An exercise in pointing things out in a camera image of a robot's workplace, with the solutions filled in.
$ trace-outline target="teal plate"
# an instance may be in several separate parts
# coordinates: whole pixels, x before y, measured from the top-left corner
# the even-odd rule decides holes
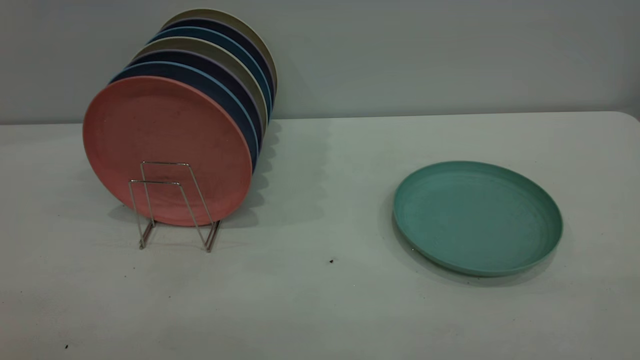
[[[430,260],[475,276],[505,276],[544,260],[562,236],[562,216],[540,186],[511,170],[450,161],[409,175],[394,216]]]

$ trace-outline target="table surface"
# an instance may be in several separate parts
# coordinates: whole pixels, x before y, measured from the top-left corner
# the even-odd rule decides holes
[[[0,358],[638,359],[639,139],[615,112],[274,120],[208,254],[167,225],[138,249],[81,125],[0,126]],[[413,251],[394,190],[447,160],[546,189],[556,251],[493,279]]]

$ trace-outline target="dish rack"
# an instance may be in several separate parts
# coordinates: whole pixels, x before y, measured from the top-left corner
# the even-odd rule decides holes
[[[196,186],[196,189],[198,190],[198,195],[200,196],[200,200],[202,201],[202,204],[204,205],[204,209],[207,213],[207,216],[209,217],[209,221],[211,223],[211,228],[209,229],[209,234],[205,237],[202,235],[202,230],[201,227],[198,225],[198,222],[196,221],[196,218],[193,214],[193,210],[191,210],[191,204],[189,203],[189,200],[187,199],[187,195],[184,193],[184,188],[182,187],[182,184],[180,184],[177,181],[149,181],[147,180],[146,176],[145,176],[145,165],[162,165],[162,166],[180,166],[180,167],[186,167],[189,169],[189,172],[191,173],[191,178],[193,179],[193,184]],[[211,214],[209,213],[209,208],[207,207],[207,203],[206,201],[204,201],[204,196],[202,196],[202,192],[200,191],[200,186],[198,185],[198,181],[196,180],[196,175],[193,173],[193,169],[191,168],[191,165],[189,165],[188,163],[165,163],[165,162],[158,162],[158,161],[142,161],[140,163],[140,173],[142,174],[142,180],[137,180],[137,179],[132,179],[129,180],[129,193],[131,194],[131,202],[133,203],[133,211],[136,213],[136,221],[138,223],[138,233],[140,234],[140,250],[144,249],[145,247],[147,247],[147,242],[149,239],[149,236],[151,235],[151,232],[153,231],[153,229],[156,227],[156,220],[154,219],[154,213],[151,209],[151,200],[149,198],[149,191],[147,186],[150,184],[155,184],[155,185],[170,185],[170,186],[178,186],[180,188],[180,192],[182,194],[182,197],[184,198],[184,203],[187,206],[187,210],[189,210],[189,214],[191,215],[191,218],[193,219],[193,225],[195,226],[196,230],[198,231],[198,235],[200,236],[200,239],[202,240],[202,245],[204,246],[204,249],[207,252],[211,252],[211,249],[213,247],[213,242],[216,238],[216,235],[218,234],[218,228],[220,227],[220,222],[222,220],[218,220],[218,221],[213,221],[213,219],[211,218]],[[138,207],[136,205],[136,199],[135,196],[133,195],[133,184],[142,184],[145,187],[145,195],[147,198],[147,206],[149,208],[149,223],[147,224],[147,227],[145,228],[144,231],[142,231],[142,224],[140,222],[140,214],[138,213]]]

